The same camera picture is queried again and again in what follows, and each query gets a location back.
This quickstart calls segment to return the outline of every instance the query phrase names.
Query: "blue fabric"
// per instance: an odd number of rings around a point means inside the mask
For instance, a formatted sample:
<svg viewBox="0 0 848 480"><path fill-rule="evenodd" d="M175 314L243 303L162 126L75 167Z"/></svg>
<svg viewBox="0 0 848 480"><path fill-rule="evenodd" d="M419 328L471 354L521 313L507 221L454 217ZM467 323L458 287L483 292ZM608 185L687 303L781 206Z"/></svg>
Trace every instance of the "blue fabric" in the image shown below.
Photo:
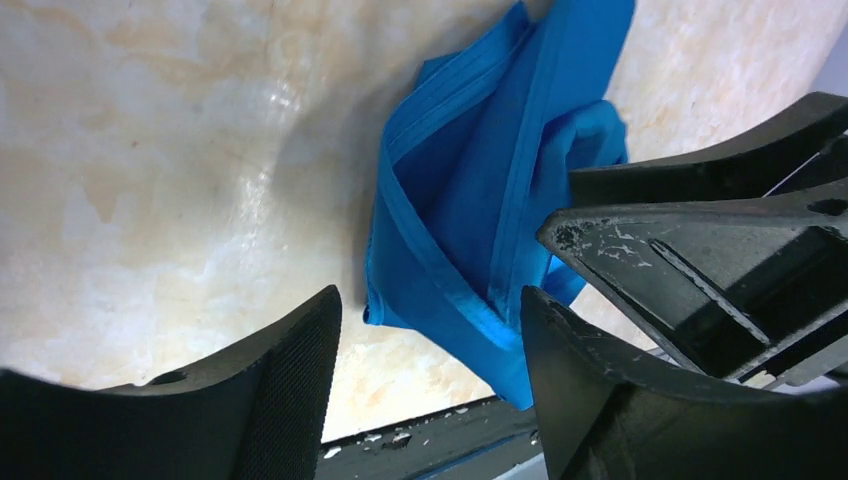
<svg viewBox="0 0 848 480"><path fill-rule="evenodd" d="M569 205L568 170L627 160L601 99L632 14L632 0L558 0L532 23L519 3L426 62L383 132L366 321L421 332L520 409L521 288L569 304L585 285L536 230Z"/></svg>

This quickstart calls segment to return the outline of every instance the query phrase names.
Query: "marble surface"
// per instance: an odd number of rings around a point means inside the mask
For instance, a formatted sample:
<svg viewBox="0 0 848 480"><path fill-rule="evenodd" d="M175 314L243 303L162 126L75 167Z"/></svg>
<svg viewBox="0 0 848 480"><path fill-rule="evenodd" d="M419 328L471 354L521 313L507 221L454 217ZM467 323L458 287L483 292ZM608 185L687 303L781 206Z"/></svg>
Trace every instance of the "marble surface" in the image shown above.
<svg viewBox="0 0 848 480"><path fill-rule="evenodd" d="M536 14L545 1L531 2ZM361 323L382 123L508 0L0 0L0 365L145 383L329 283L325 439L490 394ZM812 82L848 0L639 2L609 98L634 160L700 148ZM597 292L576 309L650 341Z"/></svg>

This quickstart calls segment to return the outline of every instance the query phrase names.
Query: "white scratch mark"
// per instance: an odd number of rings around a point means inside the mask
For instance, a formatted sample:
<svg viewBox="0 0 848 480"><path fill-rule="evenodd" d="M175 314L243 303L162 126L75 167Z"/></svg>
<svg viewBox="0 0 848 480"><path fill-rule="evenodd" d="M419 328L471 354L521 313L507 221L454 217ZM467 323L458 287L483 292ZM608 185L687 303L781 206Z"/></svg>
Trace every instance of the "white scratch mark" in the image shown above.
<svg viewBox="0 0 848 480"><path fill-rule="evenodd" d="M333 457L336 456L337 453L339 453L341 451L342 451L342 447L333 447L333 448L327 450L327 453L324 454L324 458L325 459L333 458Z"/></svg>
<svg viewBox="0 0 848 480"><path fill-rule="evenodd" d="M618 238L622 240L636 240L635 238L633 238L633 235L630 235L629 233L622 234L621 230L618 229L618 225L615 226L615 234L618 235Z"/></svg>

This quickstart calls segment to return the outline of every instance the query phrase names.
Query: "folded towel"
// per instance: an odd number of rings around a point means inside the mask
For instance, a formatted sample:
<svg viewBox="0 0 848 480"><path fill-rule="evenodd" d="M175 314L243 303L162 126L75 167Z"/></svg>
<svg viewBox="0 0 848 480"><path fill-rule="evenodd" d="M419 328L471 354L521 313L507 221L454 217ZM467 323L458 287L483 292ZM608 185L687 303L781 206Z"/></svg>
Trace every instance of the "folded towel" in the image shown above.
<svg viewBox="0 0 848 480"><path fill-rule="evenodd" d="M568 170L626 161L602 98L632 14L632 0L558 0L532 23L519 3L426 62L383 132L365 320L421 332L520 409L521 288L569 304L585 285L536 230L569 205Z"/></svg>

